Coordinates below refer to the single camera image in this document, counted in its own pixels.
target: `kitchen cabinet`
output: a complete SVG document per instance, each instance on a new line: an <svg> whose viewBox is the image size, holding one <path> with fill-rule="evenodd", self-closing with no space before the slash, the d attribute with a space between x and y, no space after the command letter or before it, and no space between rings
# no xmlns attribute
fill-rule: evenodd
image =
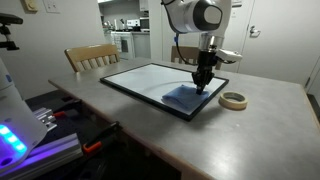
<svg viewBox="0 0 320 180"><path fill-rule="evenodd" d="M105 33L104 38L106 39L106 44L112 44L111 33Z"/></svg>
<svg viewBox="0 0 320 180"><path fill-rule="evenodd" d="M135 57L151 58L150 34L132 33Z"/></svg>
<svg viewBox="0 0 320 180"><path fill-rule="evenodd" d="M140 11L149 11L148 0L139 0Z"/></svg>

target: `black cable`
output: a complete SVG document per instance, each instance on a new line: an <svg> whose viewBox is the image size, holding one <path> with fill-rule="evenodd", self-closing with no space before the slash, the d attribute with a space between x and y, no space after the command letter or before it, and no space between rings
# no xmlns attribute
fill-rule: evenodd
<svg viewBox="0 0 320 180"><path fill-rule="evenodd" d="M176 42L177 51L178 51L178 54L179 54L181 60L182 60L184 63L186 63L187 65L198 66L198 64L189 63L186 59L184 59L184 58L182 57L181 52L180 52L180 48L179 48L179 33L176 33L176 37L175 37L174 41Z"/></svg>
<svg viewBox="0 0 320 180"><path fill-rule="evenodd" d="M167 6L167 5L169 5L169 4L171 4L171 3L175 2L175 1L176 0L172 0L172 1L168 2L168 3L166 3L166 4L163 1L161 1L161 5Z"/></svg>
<svg viewBox="0 0 320 180"><path fill-rule="evenodd" d="M222 63L224 63L224 64L233 64L233 63L236 63L237 61L224 61L224 62L222 62Z"/></svg>

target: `wooden chair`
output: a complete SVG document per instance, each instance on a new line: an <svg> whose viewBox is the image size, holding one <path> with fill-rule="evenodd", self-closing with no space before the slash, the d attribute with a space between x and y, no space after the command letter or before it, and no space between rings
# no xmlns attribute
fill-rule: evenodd
<svg viewBox="0 0 320 180"><path fill-rule="evenodd" d="M112 44L71 48L66 49L64 53L75 72L94 69L120 61L117 47Z"/></svg>
<svg viewBox="0 0 320 180"><path fill-rule="evenodd" d="M197 47L179 46L182 57L184 57L189 63L196 64L198 62L199 49ZM171 49L171 62L178 61L179 64L184 63L179 56L176 46L172 46ZM216 70L220 70L221 63L218 62L215 66Z"/></svg>

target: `tabletop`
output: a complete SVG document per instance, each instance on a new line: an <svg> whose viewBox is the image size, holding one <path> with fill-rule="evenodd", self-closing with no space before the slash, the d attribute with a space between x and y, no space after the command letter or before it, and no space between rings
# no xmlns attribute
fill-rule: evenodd
<svg viewBox="0 0 320 180"><path fill-rule="evenodd" d="M182 64L135 59L66 74L49 82L81 99L107 121L119 121L126 132L159 156L187 164L206 177L320 179L319 124L301 85L215 71L216 76L229 79L222 92L245 95L247 108L225 109L216 96L186 122L99 82L101 77L151 62L196 70Z"/></svg>

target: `whiteboard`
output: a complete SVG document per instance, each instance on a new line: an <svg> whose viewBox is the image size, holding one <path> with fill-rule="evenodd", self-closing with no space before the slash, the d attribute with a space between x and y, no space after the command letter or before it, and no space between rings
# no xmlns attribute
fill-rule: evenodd
<svg viewBox="0 0 320 180"><path fill-rule="evenodd" d="M204 89L210 94L208 99L198 107L187 111L162 101L162 96L181 85L196 87L189 71L149 64L100 80L185 120L191 120L228 83L226 79L213 78Z"/></svg>

